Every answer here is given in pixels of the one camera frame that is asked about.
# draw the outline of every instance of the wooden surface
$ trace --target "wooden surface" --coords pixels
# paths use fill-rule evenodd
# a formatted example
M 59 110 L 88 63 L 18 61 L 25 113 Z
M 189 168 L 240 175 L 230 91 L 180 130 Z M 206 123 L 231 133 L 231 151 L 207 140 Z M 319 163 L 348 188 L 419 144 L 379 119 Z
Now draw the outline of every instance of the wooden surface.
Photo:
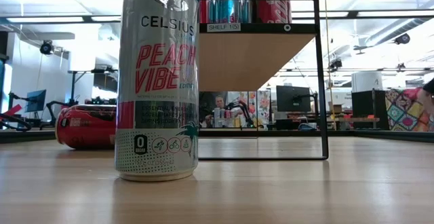
M 257 91 L 315 35 L 201 33 L 199 90 Z
M 151 184 L 118 179 L 112 151 L 71 151 L 54 141 L 0 145 L 0 223 L 434 222 L 433 144 L 330 140 L 327 162 L 200 162 L 190 178 Z M 277 155 L 302 145 L 315 153 L 311 141 L 199 144 L 202 154 L 258 147 Z

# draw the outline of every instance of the red can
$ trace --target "red can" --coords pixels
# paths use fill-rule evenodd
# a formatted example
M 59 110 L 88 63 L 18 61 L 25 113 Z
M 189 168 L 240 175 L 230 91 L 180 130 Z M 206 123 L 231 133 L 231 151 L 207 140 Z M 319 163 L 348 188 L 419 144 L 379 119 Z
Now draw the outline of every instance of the red can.
M 289 1 L 257 1 L 252 3 L 252 19 L 255 23 L 291 23 Z
M 226 118 L 226 119 L 230 119 L 230 118 L 232 118 L 232 114 L 231 114 L 231 111 L 230 110 L 225 110 L 224 111 L 224 117 Z
M 63 109 L 56 138 L 74 149 L 112 149 L 115 146 L 116 106 L 75 105 Z
M 207 1 L 200 1 L 199 4 L 199 11 L 200 11 L 200 23 L 207 23 L 208 22 L 208 5 Z

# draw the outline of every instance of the security camera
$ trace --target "security camera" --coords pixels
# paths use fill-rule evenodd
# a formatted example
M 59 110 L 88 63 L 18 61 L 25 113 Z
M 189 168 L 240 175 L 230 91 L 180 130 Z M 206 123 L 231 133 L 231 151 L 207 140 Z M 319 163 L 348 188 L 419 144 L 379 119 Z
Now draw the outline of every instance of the security camera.
M 337 71 L 339 68 L 342 68 L 342 60 L 340 58 L 337 58 L 336 60 L 333 60 L 330 64 L 330 69 L 334 72 Z
M 401 35 L 395 39 L 395 44 L 407 44 L 410 42 L 410 36 L 406 33 L 404 35 Z
M 45 55 L 53 54 L 54 47 L 52 44 L 53 41 L 44 41 L 43 44 L 41 45 L 41 48 L 39 49 L 41 54 L 45 54 Z

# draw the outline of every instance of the metal pole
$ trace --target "metal pole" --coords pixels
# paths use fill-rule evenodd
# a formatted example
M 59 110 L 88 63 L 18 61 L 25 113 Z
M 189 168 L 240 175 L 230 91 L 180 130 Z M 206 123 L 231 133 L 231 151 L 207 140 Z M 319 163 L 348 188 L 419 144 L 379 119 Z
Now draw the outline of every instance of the metal pole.
M 76 71 L 73 71 L 73 86 L 71 88 L 71 99 L 70 101 L 74 101 L 74 90 L 75 90 L 75 75 L 77 74 Z
M 377 118 L 377 112 L 376 112 L 376 106 L 375 106 L 375 88 L 372 88 L 372 112 L 374 114 L 374 129 L 377 129 L 377 122 L 375 121 L 375 119 Z
M 321 142 L 324 158 L 329 157 L 328 152 L 328 131 L 327 131 L 327 115 L 326 115 L 326 88 L 324 86 L 324 68 L 323 68 L 323 52 L 321 48 L 321 27 L 319 20 L 319 0 L 313 0 L 313 11 L 315 19 L 315 45 L 317 52 L 317 68 L 318 68 L 318 92 L 319 92 L 319 129 L 321 131 Z
M 315 126 L 317 126 L 318 125 L 318 119 L 319 119 L 318 93 L 314 93 L 314 95 L 313 95 L 313 104 L 315 106 Z

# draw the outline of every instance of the ceiling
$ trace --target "ceiling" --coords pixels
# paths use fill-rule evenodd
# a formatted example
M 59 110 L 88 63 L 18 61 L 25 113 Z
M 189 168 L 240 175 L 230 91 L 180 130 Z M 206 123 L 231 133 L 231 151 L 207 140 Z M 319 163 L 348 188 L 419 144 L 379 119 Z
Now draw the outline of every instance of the ceiling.
M 119 15 L 123 0 L 0 0 L 0 16 L 59 16 L 59 15 Z M 321 9 L 325 10 L 324 0 L 320 0 Z M 309 1 L 291 2 L 293 11 L 311 11 Z M 328 10 L 405 10 L 434 9 L 434 0 L 327 0 Z M 6 30 L 22 32 L 29 39 L 41 41 L 44 34 L 56 35 L 54 44 L 67 50 L 75 49 L 77 40 L 74 36 L 83 36 L 86 30 L 99 29 L 97 63 L 117 66 L 119 55 L 120 24 L 52 24 L 0 26 Z M 391 40 L 398 35 L 408 33 L 411 42 L 407 45 L 395 45 Z M 407 67 L 434 67 L 434 22 L 424 20 L 398 19 L 362 19 L 362 20 L 325 20 L 321 21 L 321 39 L 324 67 L 328 58 L 342 60 L 344 68 L 381 68 L 396 67 L 404 62 Z M 355 46 L 369 46 L 363 54 Z M 293 60 L 283 68 L 315 68 L 316 56 L 313 41 L 308 44 Z M 352 72 L 334 73 L 336 80 L 351 79 Z M 265 86 L 275 86 L 285 82 L 293 84 L 308 83 L 317 87 L 316 73 L 279 72 Z M 407 80 L 420 79 L 423 73 L 405 73 Z

